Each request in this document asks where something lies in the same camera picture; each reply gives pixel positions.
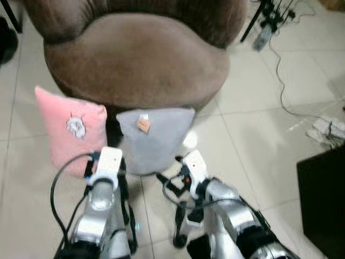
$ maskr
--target embroidered patch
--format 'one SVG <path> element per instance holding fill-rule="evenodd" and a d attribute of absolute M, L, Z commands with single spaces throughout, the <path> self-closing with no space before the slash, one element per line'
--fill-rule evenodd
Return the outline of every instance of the embroidered patch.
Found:
<path fill-rule="evenodd" d="M 84 139 L 86 129 L 81 118 L 71 117 L 66 123 L 66 129 L 73 134 L 77 139 Z"/>

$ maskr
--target gray pillow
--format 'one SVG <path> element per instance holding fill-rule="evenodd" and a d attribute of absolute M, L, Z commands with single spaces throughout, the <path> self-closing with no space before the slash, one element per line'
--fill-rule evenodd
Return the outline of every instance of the gray pillow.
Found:
<path fill-rule="evenodd" d="M 116 116 L 123 138 L 123 156 L 128 173 L 161 172 L 174 157 L 193 121 L 195 111 L 182 108 L 133 110 Z M 148 116 L 147 133 L 138 128 L 138 120 Z"/>

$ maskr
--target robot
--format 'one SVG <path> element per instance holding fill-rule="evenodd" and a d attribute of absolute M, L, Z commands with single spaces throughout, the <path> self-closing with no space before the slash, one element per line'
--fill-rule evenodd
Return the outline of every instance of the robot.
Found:
<path fill-rule="evenodd" d="M 96 173 L 88 181 L 85 210 L 55 259 L 130 259 L 136 251 L 135 219 L 126 204 L 128 191 L 123 174 L 119 173 L 121 160 L 120 149 L 102 149 Z M 191 258 L 299 259 L 279 242 L 261 213 L 242 199 L 234 187 L 209 177 L 198 150 L 177 160 L 182 167 L 175 177 L 167 179 L 156 174 L 163 183 L 163 194 L 177 207 L 176 248 L 184 248 L 190 232 L 203 227 L 206 234 L 187 245 Z M 182 189 L 172 183 L 176 179 L 183 182 Z M 167 189 L 177 197 L 189 192 L 195 206 L 175 201 Z"/>

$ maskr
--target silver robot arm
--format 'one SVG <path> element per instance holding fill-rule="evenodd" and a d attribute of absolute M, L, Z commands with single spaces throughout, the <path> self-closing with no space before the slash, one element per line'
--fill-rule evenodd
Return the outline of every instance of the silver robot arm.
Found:
<path fill-rule="evenodd" d="M 210 254 L 202 258 L 298 258 L 279 242 L 261 213 L 251 208 L 234 187 L 208 176 L 199 151 L 189 153 L 181 163 L 183 166 L 180 177 L 185 183 L 182 190 L 189 190 L 199 209 L 192 210 L 187 215 L 186 206 L 178 206 L 175 217 L 175 247 L 183 248 L 187 243 L 188 234 L 193 229 L 202 227 L 207 233 Z M 164 181 L 162 175 L 157 177 L 165 183 L 165 187 L 171 187 L 170 180 Z M 205 246 L 205 242 L 199 243 L 196 250 Z M 195 257 L 191 252 L 190 254 L 192 258 L 200 258 L 199 252 Z"/>
<path fill-rule="evenodd" d="M 85 210 L 59 259 L 130 259 L 118 171 L 122 151 L 102 149 L 96 173 L 91 176 Z"/>

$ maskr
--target armchair backrest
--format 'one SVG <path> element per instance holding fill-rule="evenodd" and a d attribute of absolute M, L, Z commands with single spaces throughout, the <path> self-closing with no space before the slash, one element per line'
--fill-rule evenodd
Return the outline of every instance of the armchair backrest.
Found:
<path fill-rule="evenodd" d="M 27 12 L 47 43 L 77 38 L 109 13 L 141 12 L 187 24 L 213 46 L 225 48 L 246 17 L 247 0 L 25 0 Z"/>

